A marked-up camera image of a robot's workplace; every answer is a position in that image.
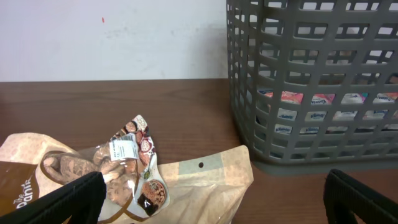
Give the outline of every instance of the sticker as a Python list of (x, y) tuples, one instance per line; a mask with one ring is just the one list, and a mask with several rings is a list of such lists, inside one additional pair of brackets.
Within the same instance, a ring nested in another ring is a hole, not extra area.
[(127, 134), (109, 143), (111, 161), (120, 159), (138, 159), (138, 145), (134, 134)]

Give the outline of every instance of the crumpled paper bag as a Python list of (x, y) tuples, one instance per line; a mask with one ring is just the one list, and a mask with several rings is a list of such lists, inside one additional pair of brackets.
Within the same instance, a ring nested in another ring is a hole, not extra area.
[[(17, 184), (15, 181), (8, 182), (2, 178), (6, 168), (2, 162), (39, 164), (43, 155), (49, 151), (76, 152), (43, 134), (10, 135), (0, 147), (0, 189)], [(199, 159), (162, 164), (158, 168), (169, 188), (170, 204), (143, 223), (230, 223), (246, 189), (253, 182), (246, 146)], [(40, 169), (35, 170), (35, 177), (39, 186), (36, 198), (61, 187), (60, 184), (46, 178)], [(7, 202), (2, 197), (13, 195), (7, 195), (7, 192), (0, 194), (0, 210)], [(122, 213), (115, 217), (112, 223), (131, 222), (132, 219)]]

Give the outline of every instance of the white wall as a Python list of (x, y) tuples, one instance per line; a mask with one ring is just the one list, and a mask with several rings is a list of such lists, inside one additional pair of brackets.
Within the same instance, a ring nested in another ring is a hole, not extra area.
[(225, 0), (0, 1), (0, 82), (220, 77)]

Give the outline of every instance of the brown table surface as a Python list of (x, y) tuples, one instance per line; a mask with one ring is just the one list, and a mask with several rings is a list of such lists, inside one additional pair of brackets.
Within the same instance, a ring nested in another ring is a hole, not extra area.
[[(141, 114), (160, 164), (194, 159), (240, 145), (228, 97), (227, 80), (0, 83), (0, 143), (35, 132), (84, 149)], [(326, 223), (325, 174), (277, 177), (252, 168), (233, 223)], [(396, 170), (349, 174), (398, 201)]]

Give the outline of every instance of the plastic basket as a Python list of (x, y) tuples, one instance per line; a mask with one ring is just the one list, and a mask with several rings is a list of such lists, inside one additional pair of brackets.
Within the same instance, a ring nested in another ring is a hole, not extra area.
[(231, 106), (260, 169), (398, 167), (397, 0), (227, 0), (227, 26)]

